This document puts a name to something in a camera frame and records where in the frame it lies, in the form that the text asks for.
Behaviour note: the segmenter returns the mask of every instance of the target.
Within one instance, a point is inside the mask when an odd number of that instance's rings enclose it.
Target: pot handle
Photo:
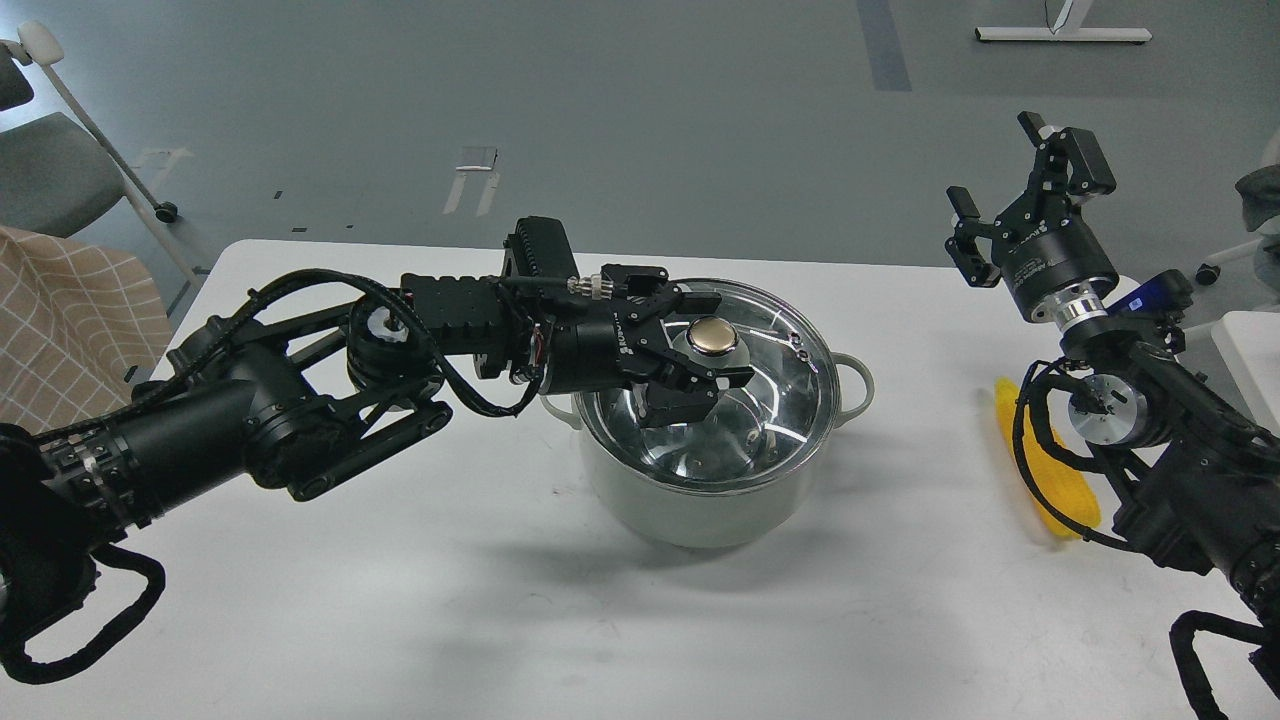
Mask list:
[[[561,410],[559,407],[556,407],[554,405],[552,405],[550,400],[547,400],[545,395],[539,395],[538,400],[543,401],[543,407],[545,407],[547,411],[550,413],[552,418],[556,418],[557,420],[564,423],[566,425],[573,428],[575,430],[582,429],[582,418],[579,418],[577,413],[573,413],[572,410]]]
[[[867,411],[868,407],[872,406],[872,400],[876,398],[876,379],[872,378],[870,368],[868,368],[865,363],[854,357],[852,355],[846,355],[844,352],[832,352],[831,359],[836,361],[836,365],[844,365],[858,373],[863,378],[863,384],[867,386],[867,397],[863,400],[861,405],[851,410],[840,410],[836,413],[836,427],[838,428],[845,423],[852,420],[854,418],[861,415],[863,413]]]

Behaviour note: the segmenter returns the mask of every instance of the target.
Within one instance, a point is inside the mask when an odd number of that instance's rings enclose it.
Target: gray floor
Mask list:
[[[497,246],[527,214],[584,251],[946,265],[945,188],[1002,209],[1032,109],[1097,133],[1120,188],[1085,217],[1146,278],[1247,240],[1231,186],[1280,126],[1276,3],[1096,4],[1089,26],[1147,27],[1144,46],[974,41],[1043,24],[1036,0],[8,0],[0,36],[26,19],[61,40],[122,154],[164,176],[202,265],[244,237]],[[63,109],[27,72],[37,101],[0,128]],[[468,145],[499,149],[492,210],[472,178],[443,214]],[[145,155],[178,149],[168,173]],[[178,292],[123,204],[81,237]],[[1240,263],[1196,319],[1266,299]]]

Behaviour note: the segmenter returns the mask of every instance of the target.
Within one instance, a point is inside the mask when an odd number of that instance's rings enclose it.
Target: white pot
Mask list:
[[[808,320],[781,300],[728,281],[681,282],[726,296],[717,315],[756,342],[751,384],[723,392],[703,423],[654,430],[628,427],[626,391],[576,393],[572,413],[545,397],[543,404],[584,430],[586,475],[618,520],[682,547],[741,544],[795,512],[817,480],[815,460],[828,434],[870,406],[876,386],[867,365],[832,354]],[[771,325],[765,331],[753,324],[762,316]],[[678,331],[687,319],[667,323]],[[776,340],[788,336],[787,343]],[[865,400],[850,410],[840,410],[840,365],[867,386]]]

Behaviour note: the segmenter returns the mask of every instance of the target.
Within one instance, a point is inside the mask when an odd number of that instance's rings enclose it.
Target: cooking pot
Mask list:
[[[872,373],[831,352],[818,331],[782,300],[723,279],[676,281],[717,292],[717,319],[668,315],[672,347],[708,366],[755,370],[742,388],[721,392],[700,423],[641,428],[628,389],[573,395],[571,413],[543,405],[580,433],[588,478],[622,523],[682,547],[750,542],[795,512],[813,487],[814,459],[831,430],[872,404]],[[856,372],[865,398],[841,410],[840,365]]]

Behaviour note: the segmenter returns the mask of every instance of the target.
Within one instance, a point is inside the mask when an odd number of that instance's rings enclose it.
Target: yellow corn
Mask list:
[[[1000,432],[1005,436],[1005,445],[1009,447],[1010,457],[1014,454],[1014,405],[1016,401],[1018,386],[1009,378],[997,379],[996,418],[1000,420]],[[1036,442],[1036,436],[1025,414],[1023,416],[1023,428],[1025,428],[1027,433],[1023,442],[1023,447],[1027,448],[1027,465],[1030,468],[1032,477],[1036,478],[1036,484],[1039,486],[1044,497],[1053,507],[1057,507],[1076,523],[1091,528],[1098,527],[1098,523],[1102,520],[1102,511],[1098,510],[1098,498],[1093,496],[1093,489],[1084,482],[1084,475],[1079,470],[1068,468],[1053,460],[1041,448],[1039,443]],[[1057,436],[1056,430],[1053,432],[1053,441],[1062,445],[1062,439]],[[1030,493],[1028,493],[1028,498],[1036,505],[1041,520],[1051,533],[1062,539],[1080,537],[1075,532],[1069,530],[1062,523],[1055,520],[1047,510],[1041,507],[1041,503],[1034,497],[1030,497]]]

